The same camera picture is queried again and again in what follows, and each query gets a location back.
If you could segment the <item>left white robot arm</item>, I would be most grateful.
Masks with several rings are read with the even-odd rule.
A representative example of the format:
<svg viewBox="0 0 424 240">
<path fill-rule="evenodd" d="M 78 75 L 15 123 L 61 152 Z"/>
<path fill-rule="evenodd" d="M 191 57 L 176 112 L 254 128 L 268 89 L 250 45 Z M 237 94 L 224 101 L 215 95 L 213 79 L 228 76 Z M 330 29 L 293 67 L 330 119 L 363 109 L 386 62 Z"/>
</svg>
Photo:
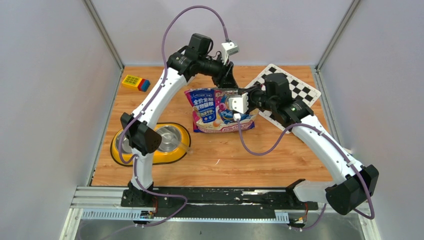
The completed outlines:
<svg viewBox="0 0 424 240">
<path fill-rule="evenodd" d="M 146 207 L 154 199 L 153 157 L 162 142 L 162 136 L 154 128 L 174 95 L 197 74 L 210 76 L 220 88 L 237 87 L 230 56 L 239 52 L 238 45 L 226 40 L 216 59 L 209 55 L 212 47 L 210 37 L 194 33 L 187 45 L 165 60 L 161 77 L 144 101 L 131 114 L 121 115 L 122 135 L 128 139 L 133 161 L 133 176 L 123 193 L 121 206 Z"/>
</svg>

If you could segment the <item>colourful pet food bag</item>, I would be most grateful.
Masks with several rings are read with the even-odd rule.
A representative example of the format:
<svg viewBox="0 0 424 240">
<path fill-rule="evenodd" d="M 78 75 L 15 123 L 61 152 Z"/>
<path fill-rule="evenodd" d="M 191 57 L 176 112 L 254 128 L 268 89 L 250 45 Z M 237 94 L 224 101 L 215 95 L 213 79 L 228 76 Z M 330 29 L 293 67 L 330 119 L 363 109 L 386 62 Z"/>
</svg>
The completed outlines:
<svg viewBox="0 0 424 240">
<path fill-rule="evenodd" d="M 192 106 L 195 133 L 230 133 L 239 127 L 230 109 L 229 97 L 237 94 L 234 88 L 197 88 L 184 92 Z"/>
</svg>

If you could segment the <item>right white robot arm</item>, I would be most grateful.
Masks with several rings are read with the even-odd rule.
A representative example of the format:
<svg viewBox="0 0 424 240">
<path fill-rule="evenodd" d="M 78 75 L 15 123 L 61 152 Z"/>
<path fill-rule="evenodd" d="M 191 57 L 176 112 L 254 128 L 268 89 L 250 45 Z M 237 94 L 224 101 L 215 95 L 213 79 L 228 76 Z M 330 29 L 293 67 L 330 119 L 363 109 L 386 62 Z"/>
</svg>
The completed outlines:
<svg viewBox="0 0 424 240">
<path fill-rule="evenodd" d="M 286 204 L 298 209 L 305 202 L 323 203 L 346 215 L 351 211 L 360 214 L 358 207 L 367 202 L 370 213 L 362 213 L 362 216 L 373 219 L 372 196 L 379 171 L 372 164 L 362 164 L 336 142 L 313 110 L 303 100 L 292 96 L 289 85 L 288 77 L 283 73 L 267 75 L 263 83 L 256 82 L 244 90 L 248 109 L 271 112 L 273 119 L 284 127 L 285 133 L 293 133 L 312 150 L 332 180 L 298 180 L 285 195 Z"/>
</svg>

